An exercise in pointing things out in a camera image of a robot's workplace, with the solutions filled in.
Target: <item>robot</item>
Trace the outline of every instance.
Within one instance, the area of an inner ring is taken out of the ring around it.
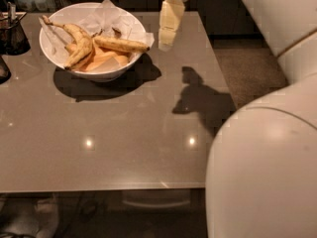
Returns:
[[[165,0],[159,15],[158,48],[168,52],[174,43],[188,0]]]
[[[218,132],[206,173],[208,235],[317,237],[317,3],[242,1],[289,86],[241,108]]]

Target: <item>dark floor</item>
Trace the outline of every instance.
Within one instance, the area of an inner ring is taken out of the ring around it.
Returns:
[[[238,109],[287,85],[263,39],[212,40],[212,47]]]
[[[173,193],[174,191],[142,190],[140,193],[139,190],[113,190],[59,193],[59,226],[54,237],[206,238],[204,190],[182,189]],[[131,206],[126,201],[130,198],[130,202],[138,202],[140,196],[151,198],[151,207]],[[185,203],[180,206],[163,207],[159,200],[162,197],[165,198],[165,203]],[[24,230],[29,227],[30,232],[35,232],[38,228],[38,216],[34,212],[36,199],[36,194],[9,197],[2,211],[2,219],[4,216],[9,216],[10,219],[10,216],[14,215],[9,225],[19,226]],[[6,224],[8,223],[3,225],[0,220],[2,230]]]

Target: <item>cabinet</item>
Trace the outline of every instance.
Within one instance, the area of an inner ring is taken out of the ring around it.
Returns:
[[[64,4],[103,0],[63,0]],[[111,0],[128,11],[159,11],[163,0]],[[241,0],[189,0],[187,11],[198,11],[208,35],[258,35],[260,31]]]

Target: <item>white bowl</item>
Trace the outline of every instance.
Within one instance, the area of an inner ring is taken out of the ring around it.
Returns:
[[[76,22],[79,22],[80,20],[83,20],[87,16],[89,16],[92,12],[94,12],[94,10],[98,6],[100,6],[99,3],[79,3],[79,4],[70,5],[53,13],[50,16],[50,20],[56,21],[59,23],[76,23]],[[134,24],[132,26],[131,32],[133,31],[138,31],[142,33],[146,32],[142,23],[135,16],[133,16],[131,13],[121,8],[118,8],[118,9],[120,11],[120,15],[124,15],[124,17],[134,18]],[[64,69],[60,61],[58,61],[56,56],[54,56],[53,53],[51,52],[53,45],[43,29],[40,30],[40,46],[45,56],[52,63]],[[142,54],[132,54],[129,59],[129,63],[127,65],[116,68],[114,70],[102,71],[102,68],[100,69],[99,67],[97,72],[94,72],[94,71],[84,72],[84,71],[73,71],[73,70],[68,70],[68,71],[76,76],[86,78],[92,81],[99,81],[99,82],[111,81],[116,79],[120,75],[122,75],[125,71],[127,71],[140,58],[141,55]]]

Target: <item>glossy tabletop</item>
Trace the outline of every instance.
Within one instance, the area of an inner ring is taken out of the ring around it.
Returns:
[[[197,12],[173,49],[158,49],[159,13],[135,13],[152,49],[120,78],[95,83],[55,67],[40,14],[22,21],[31,49],[3,56],[0,192],[198,188],[217,128],[234,111]]]

